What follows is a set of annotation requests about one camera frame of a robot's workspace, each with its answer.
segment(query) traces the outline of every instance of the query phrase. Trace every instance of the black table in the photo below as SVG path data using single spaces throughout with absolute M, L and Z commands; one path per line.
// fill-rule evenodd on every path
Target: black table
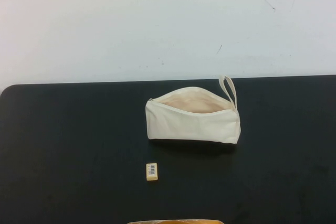
M 0 97 L 0 222 L 336 223 L 336 76 L 234 80 L 236 147 L 149 141 L 144 106 L 217 80 L 37 84 Z M 157 162 L 159 181 L 147 182 Z

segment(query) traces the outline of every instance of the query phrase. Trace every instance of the loop handle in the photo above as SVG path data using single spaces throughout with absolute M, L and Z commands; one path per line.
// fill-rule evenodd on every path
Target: loop handle
M 233 102 L 231 96 L 229 95 L 229 92 L 227 92 L 226 87 L 224 85 L 224 81 L 226 80 L 227 84 L 229 85 L 234 99 L 235 101 Z M 219 78 L 219 85 L 222 88 L 222 90 L 224 91 L 224 93 L 227 95 L 227 97 L 229 97 L 231 104 L 233 105 L 233 107 L 238 110 L 238 105 L 237 105 L 237 94 L 236 94 L 236 89 L 235 89 L 235 85 L 233 84 L 231 78 L 229 78 L 228 76 L 220 76 Z

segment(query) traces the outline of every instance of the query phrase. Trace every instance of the white wall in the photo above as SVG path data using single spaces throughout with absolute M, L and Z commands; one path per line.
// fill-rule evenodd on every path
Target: white wall
M 0 90 L 329 74 L 335 43 L 336 0 L 0 0 Z

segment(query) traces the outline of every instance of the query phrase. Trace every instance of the white canvas pouch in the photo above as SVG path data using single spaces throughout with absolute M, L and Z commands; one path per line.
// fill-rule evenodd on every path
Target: white canvas pouch
M 234 101 L 227 92 L 227 81 Z M 198 87 L 172 91 L 146 104 L 149 139 L 203 140 L 236 144 L 240 135 L 235 86 L 229 77 L 219 84 L 229 100 Z

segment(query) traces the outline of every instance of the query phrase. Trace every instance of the eraser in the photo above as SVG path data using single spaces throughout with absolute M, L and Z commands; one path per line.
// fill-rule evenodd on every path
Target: eraser
M 146 164 L 147 181 L 158 180 L 157 171 L 158 171 L 157 163 Z

